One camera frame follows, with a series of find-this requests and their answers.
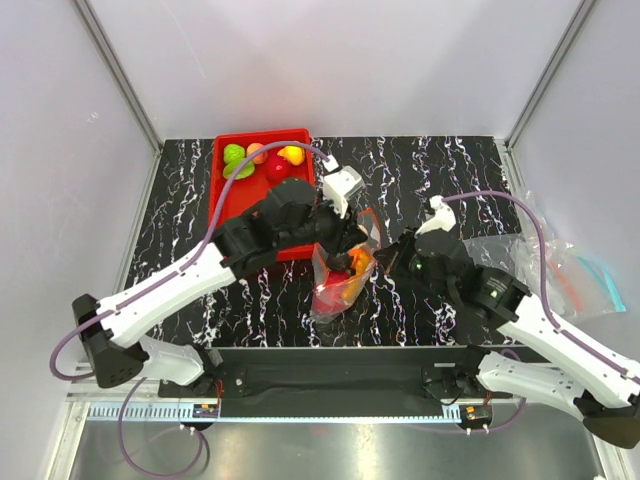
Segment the orange pumpkin toy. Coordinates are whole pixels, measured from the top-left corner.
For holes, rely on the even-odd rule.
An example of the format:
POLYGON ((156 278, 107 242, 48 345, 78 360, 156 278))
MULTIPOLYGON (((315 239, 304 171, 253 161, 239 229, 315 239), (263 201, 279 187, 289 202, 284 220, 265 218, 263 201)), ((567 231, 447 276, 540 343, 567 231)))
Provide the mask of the orange pumpkin toy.
POLYGON ((371 255, 364 249, 354 248, 349 251, 351 257, 351 268, 356 275, 363 274, 371 263, 371 255))

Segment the dark mangosteen toy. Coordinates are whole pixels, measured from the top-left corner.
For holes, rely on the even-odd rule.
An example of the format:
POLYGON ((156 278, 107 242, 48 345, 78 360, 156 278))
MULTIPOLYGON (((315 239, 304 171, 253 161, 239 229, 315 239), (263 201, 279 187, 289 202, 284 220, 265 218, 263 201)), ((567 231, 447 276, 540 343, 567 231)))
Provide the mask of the dark mangosteen toy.
POLYGON ((345 272, 352 269, 352 257, 348 254, 331 255, 326 258, 327 268, 335 272, 345 272))

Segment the orange ginger root toy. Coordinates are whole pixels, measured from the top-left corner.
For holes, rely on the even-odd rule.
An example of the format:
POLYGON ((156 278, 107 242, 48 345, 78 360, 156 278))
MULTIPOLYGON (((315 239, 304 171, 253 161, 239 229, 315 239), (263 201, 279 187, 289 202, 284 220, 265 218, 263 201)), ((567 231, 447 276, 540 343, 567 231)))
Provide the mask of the orange ginger root toy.
POLYGON ((361 279, 350 279, 345 283, 341 293, 341 299, 346 307, 352 306, 357 300, 363 289, 363 282, 361 279))

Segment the clear bag orange zipper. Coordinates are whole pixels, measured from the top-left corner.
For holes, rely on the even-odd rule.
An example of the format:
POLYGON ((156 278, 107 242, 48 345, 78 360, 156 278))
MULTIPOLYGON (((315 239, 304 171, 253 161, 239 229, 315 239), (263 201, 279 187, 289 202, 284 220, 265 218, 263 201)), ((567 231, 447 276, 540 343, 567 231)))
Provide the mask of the clear bag orange zipper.
POLYGON ((332 258, 320 244, 314 246, 310 316, 317 324, 326 325, 352 307, 377 264, 374 254, 381 248, 381 232, 372 208, 358 214, 357 226, 367 239, 351 248, 341 261, 332 258))

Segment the pink dragon fruit toy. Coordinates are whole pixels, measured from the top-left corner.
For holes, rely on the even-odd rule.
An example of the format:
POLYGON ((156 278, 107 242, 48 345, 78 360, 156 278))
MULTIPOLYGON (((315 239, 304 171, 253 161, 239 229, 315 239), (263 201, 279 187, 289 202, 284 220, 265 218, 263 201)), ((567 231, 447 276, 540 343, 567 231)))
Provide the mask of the pink dragon fruit toy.
POLYGON ((344 282, 348 279, 346 272, 331 271, 326 280, 314 289, 312 312, 321 315, 338 314, 343 310, 344 303, 341 293, 344 282))

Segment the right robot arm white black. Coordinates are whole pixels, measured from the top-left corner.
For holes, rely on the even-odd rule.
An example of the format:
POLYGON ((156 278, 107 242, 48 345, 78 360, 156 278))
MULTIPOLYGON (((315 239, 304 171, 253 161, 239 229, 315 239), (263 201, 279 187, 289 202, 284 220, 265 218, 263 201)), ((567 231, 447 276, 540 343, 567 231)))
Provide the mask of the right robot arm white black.
POLYGON ((405 232, 375 255, 386 273, 440 295, 456 313, 531 348, 536 366, 469 345, 443 380, 466 396, 504 392, 561 410, 619 448, 639 443, 639 364, 555 316, 510 273, 476 263, 441 229, 405 232))

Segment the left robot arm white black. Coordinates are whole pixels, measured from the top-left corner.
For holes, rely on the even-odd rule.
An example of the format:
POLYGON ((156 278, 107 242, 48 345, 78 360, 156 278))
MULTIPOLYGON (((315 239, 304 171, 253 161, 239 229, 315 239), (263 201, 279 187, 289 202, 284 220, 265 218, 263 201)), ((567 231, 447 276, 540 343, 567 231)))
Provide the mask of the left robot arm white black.
POLYGON ((73 304, 81 341, 99 387, 137 376, 168 380, 196 396, 215 386, 217 359, 191 345, 155 340, 148 331, 207 293, 273 264, 282 250, 320 244, 342 255, 363 243, 349 200, 362 179, 342 170, 324 177, 322 190, 288 179, 241 215, 216 224, 193 250, 146 280, 111 297, 85 294, 73 304))

